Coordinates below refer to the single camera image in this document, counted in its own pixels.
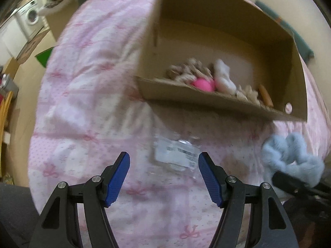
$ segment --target washing machine door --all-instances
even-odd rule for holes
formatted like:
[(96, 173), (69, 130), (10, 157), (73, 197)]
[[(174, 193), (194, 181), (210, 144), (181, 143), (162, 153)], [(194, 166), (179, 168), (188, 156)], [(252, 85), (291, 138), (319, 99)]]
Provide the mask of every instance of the washing machine door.
[(26, 22), (28, 25), (34, 25), (38, 22), (39, 20), (39, 15), (38, 12), (35, 8), (30, 8), (26, 12)]

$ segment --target white label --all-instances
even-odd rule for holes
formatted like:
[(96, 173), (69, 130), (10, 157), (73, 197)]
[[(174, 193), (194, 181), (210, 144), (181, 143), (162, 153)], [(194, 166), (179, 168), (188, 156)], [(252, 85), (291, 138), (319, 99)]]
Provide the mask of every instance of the white label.
[(156, 144), (155, 159), (194, 170), (198, 165), (199, 148), (181, 141), (160, 136)]

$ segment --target bed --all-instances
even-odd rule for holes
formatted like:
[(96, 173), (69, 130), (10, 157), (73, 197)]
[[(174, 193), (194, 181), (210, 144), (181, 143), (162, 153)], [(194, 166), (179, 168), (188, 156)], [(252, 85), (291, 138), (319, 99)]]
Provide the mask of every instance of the bed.
[[(324, 159), (331, 125), (307, 66), (308, 122), (269, 122), (233, 114), (145, 102), (134, 81), (146, 16), (153, 0), (88, 0), (52, 52), (39, 93), (30, 142), (29, 185), (42, 211), (60, 181), (86, 182), (126, 151), (131, 166), (119, 197), (106, 210), (119, 247), (208, 247), (221, 217), (200, 174), (158, 171), (151, 163), (155, 131), (199, 139), (201, 151), (242, 182), (259, 185), (261, 145), (272, 133), (301, 133)], [(90, 247), (82, 206), (85, 247)], [(249, 210), (239, 242), (245, 240)]]

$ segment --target pink ball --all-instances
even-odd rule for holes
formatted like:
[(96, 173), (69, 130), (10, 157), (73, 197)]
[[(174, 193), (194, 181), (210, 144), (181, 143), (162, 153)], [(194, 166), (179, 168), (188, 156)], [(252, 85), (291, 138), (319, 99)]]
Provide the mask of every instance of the pink ball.
[(198, 78), (196, 81), (193, 81), (191, 85), (202, 91), (207, 91), (207, 92), (215, 91), (214, 80), (208, 81), (204, 78)]

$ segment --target blue fuzzy cloth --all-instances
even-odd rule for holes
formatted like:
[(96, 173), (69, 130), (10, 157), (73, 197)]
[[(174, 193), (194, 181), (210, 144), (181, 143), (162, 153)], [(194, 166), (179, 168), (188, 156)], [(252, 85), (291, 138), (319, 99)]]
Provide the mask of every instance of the blue fuzzy cloth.
[[(261, 159), (264, 165), (264, 180), (272, 185), (271, 178), (276, 171), (287, 173), (316, 186), (324, 171), (324, 163), (319, 158), (307, 153), (307, 144), (299, 133), (291, 133), (286, 138), (272, 135), (262, 145)], [(279, 198), (288, 196), (274, 187)]]

